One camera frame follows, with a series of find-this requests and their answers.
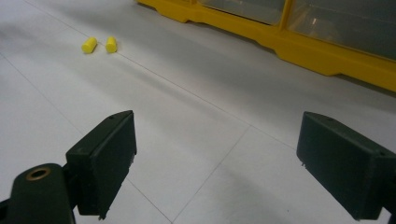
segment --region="yellow foam earplug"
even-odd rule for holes
[[[106,50],[109,53],[114,53],[117,51],[117,40],[114,36],[110,36],[106,42]]]
[[[97,44],[96,38],[91,36],[82,44],[81,49],[84,53],[92,53]]]

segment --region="small yellow object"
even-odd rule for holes
[[[106,50],[109,53],[114,53],[117,51],[117,40],[114,36],[109,36],[106,42]]]
[[[91,36],[82,44],[81,49],[84,53],[92,53],[97,44],[96,38]]]

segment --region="yellow plastic edge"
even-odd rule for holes
[[[204,7],[195,0],[137,0],[176,21],[202,22],[253,39],[277,56],[325,76],[349,77],[396,91],[396,62],[296,34],[285,29],[292,0],[286,0],[279,25],[272,26]]]

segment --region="transparent panel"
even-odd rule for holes
[[[198,0],[207,7],[213,7],[241,17],[277,24],[282,15],[284,0]]]
[[[396,60],[395,0],[296,0],[289,29]]]

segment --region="yellow rack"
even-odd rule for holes
[[[268,25],[205,7],[196,0],[137,0],[176,21],[202,22],[253,39],[280,59],[325,76],[344,74],[396,91],[396,62],[288,30],[294,0],[286,0],[280,22]]]

